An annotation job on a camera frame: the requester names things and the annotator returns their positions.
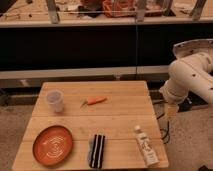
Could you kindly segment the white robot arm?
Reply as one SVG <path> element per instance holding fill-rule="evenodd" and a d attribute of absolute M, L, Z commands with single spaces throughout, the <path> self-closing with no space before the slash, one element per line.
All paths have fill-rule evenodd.
<path fill-rule="evenodd" d="M 178 113 L 179 104 L 187 98 L 189 92 L 213 107 L 212 71 L 213 57 L 206 52 L 178 58 L 169 65 L 169 79 L 159 90 L 166 101 L 164 112 L 168 119 Z"/>

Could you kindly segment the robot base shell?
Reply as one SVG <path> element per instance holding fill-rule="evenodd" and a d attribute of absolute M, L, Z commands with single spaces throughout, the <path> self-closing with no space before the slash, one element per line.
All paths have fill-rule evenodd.
<path fill-rule="evenodd" d="M 213 38 L 193 39 L 173 45 L 173 54 L 177 59 L 190 56 L 199 52 L 208 53 L 213 57 Z"/>

